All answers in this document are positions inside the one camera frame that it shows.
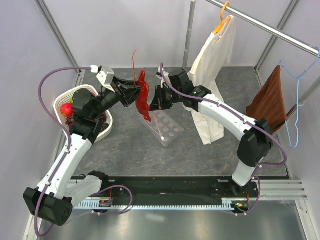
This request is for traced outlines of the clear zip top bag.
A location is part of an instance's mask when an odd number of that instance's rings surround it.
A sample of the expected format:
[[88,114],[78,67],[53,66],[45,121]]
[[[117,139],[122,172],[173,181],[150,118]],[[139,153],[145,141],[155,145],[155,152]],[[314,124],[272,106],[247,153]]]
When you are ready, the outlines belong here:
[[149,115],[151,121],[142,117],[142,122],[164,147],[168,147],[185,130],[165,111],[152,111]]

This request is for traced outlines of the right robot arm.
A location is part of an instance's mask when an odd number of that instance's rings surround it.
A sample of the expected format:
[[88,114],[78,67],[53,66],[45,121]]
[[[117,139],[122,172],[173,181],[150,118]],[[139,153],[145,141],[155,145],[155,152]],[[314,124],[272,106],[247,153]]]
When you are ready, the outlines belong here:
[[273,147],[268,121],[243,115],[219,100],[206,87],[194,86],[183,68],[171,73],[159,68],[156,75],[161,79],[161,84],[155,88],[151,111],[168,110],[174,104],[181,103],[221,124],[239,140],[239,163],[232,174],[233,181],[229,184],[229,191],[235,197],[242,196],[247,191],[247,184],[254,176],[258,164]]

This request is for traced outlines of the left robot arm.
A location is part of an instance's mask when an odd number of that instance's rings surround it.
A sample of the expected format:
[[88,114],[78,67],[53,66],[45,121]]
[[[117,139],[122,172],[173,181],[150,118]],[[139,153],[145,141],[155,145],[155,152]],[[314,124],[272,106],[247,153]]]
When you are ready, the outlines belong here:
[[23,199],[36,219],[57,226],[64,225],[74,207],[86,198],[97,194],[106,196],[110,185],[101,172],[89,174],[83,181],[68,187],[81,159],[97,140],[103,127],[100,115],[117,103],[128,107],[139,97],[142,85],[114,77],[111,86],[100,95],[93,95],[87,88],[80,88],[72,95],[74,122],[67,133],[67,143],[57,160],[35,187],[28,187]]

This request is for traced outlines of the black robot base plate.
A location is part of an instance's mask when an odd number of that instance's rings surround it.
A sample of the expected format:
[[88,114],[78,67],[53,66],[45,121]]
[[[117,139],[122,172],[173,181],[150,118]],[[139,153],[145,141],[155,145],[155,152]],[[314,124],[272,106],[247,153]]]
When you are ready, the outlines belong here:
[[114,176],[102,181],[118,204],[219,204],[223,199],[253,200],[256,182],[238,187],[230,177],[216,176]]

